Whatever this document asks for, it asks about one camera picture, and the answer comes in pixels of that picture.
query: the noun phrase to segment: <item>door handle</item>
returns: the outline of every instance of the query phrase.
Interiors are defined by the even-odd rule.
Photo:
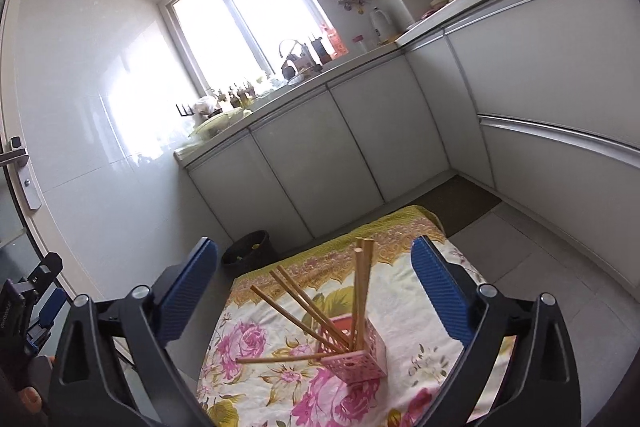
[[[42,206],[38,190],[33,184],[33,169],[29,163],[27,147],[19,136],[14,136],[7,144],[7,152],[0,153],[0,167],[13,165],[20,180],[20,192],[27,201],[30,210],[38,210]]]

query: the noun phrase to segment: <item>cabinet door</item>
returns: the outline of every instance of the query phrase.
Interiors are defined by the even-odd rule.
[[[252,128],[260,149],[314,237],[383,201],[329,92]]]
[[[605,155],[484,127],[497,189],[640,283],[640,169]]]
[[[191,179],[234,241],[269,232],[276,251],[311,240],[254,139],[246,134],[190,171]]]
[[[330,89],[385,201],[449,168],[429,106],[404,57]]]
[[[531,0],[449,39],[479,112],[640,146],[638,0]]]
[[[493,187],[476,108],[447,41],[439,38],[406,58],[427,97],[451,166]]]

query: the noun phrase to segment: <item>wooden chopstick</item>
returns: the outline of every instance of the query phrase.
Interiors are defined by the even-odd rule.
[[[360,245],[362,238],[359,237],[356,240],[356,244]],[[353,306],[351,307],[351,335],[349,339],[349,350],[354,351],[356,348],[357,329],[358,329],[358,310],[360,301],[360,261],[358,260],[358,254],[362,251],[362,248],[356,247],[353,249]]]
[[[319,309],[316,312],[314,309],[311,308],[311,306],[309,304],[306,303],[306,301],[303,300],[302,298],[302,289],[300,289],[300,287],[298,287],[300,289],[300,293],[296,293],[296,288],[294,287],[293,289],[290,288],[286,282],[284,282],[276,272],[274,272],[273,270],[271,270],[270,272],[271,277],[273,277],[276,282],[282,286],[282,288],[284,289],[284,291],[286,291],[289,295],[291,295],[293,297],[293,300],[295,302],[297,302],[300,307],[307,312],[309,315],[311,315],[311,317],[313,317],[318,323],[322,324],[324,326],[324,330],[326,331],[326,333],[336,342],[340,342],[344,347],[349,347],[349,341],[346,338],[343,338],[343,335],[341,334],[342,332],[339,331],[340,334],[337,333],[337,328],[334,326],[334,324],[331,322],[331,320],[329,320],[329,318],[327,318]]]
[[[258,289],[256,286],[251,286],[251,289],[256,295],[259,295],[262,298],[262,300],[264,300],[269,306],[271,306],[274,310],[276,310],[280,315],[283,315],[286,319],[289,319],[297,327],[299,327],[302,331],[304,331],[305,333],[311,335],[313,338],[315,338],[315,340],[317,340],[321,344],[324,344],[327,347],[327,349],[331,349],[332,351],[335,351],[336,353],[344,353],[344,351],[342,349],[340,349],[340,347],[335,346],[335,344],[332,344],[328,340],[326,340],[326,339],[322,338],[320,335],[318,335],[314,330],[312,330],[311,328],[308,328],[307,326],[305,326],[297,318],[295,318],[293,315],[291,315],[289,312],[287,312],[282,306],[276,304],[276,302],[274,302],[273,299],[271,299],[268,295],[265,295],[265,293],[260,291],[260,289]]]
[[[324,357],[333,357],[335,353],[315,353],[313,355],[299,355],[296,357],[273,357],[271,359],[236,359],[236,363],[278,363],[296,362],[298,360],[320,360]]]
[[[309,307],[314,311],[314,313],[321,319],[318,322],[321,322],[322,324],[324,324],[325,329],[330,330],[330,332],[332,333],[332,337],[336,337],[341,344],[344,344],[345,347],[349,346],[349,339],[347,338],[347,336],[342,333],[336,326],[335,324],[332,322],[332,320],[327,317],[326,315],[324,315],[324,313],[322,312],[322,310],[320,308],[318,308],[318,306],[316,306],[316,303],[313,301],[313,299],[311,297],[309,297],[309,295],[306,294],[306,292],[298,285],[297,282],[295,282],[293,280],[293,277],[290,276],[289,272],[286,271],[282,266],[278,265],[276,267],[278,269],[278,271],[282,274],[282,276],[284,277],[284,279],[287,280],[287,282],[291,285],[291,287],[300,295],[300,297],[302,297],[305,302],[309,305]]]
[[[362,249],[356,252],[356,259],[360,259],[360,279],[358,283],[358,326],[356,330],[356,350],[365,348],[367,327],[367,294],[369,293],[369,280],[371,276],[371,263],[373,260],[373,239],[363,239]]]

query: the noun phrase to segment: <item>pink basket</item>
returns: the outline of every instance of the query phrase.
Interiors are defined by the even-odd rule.
[[[334,317],[331,320],[340,331],[347,335],[350,333],[351,314]],[[366,319],[366,327],[365,349],[320,359],[320,363],[343,382],[354,383],[386,377],[385,343],[369,319]],[[323,338],[328,337],[324,327],[321,327],[320,335]],[[327,352],[324,345],[318,343],[318,353]]]

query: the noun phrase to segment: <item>floor mat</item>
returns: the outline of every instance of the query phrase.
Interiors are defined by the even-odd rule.
[[[447,237],[464,229],[502,200],[462,176],[438,185],[410,204],[420,204],[440,218]]]

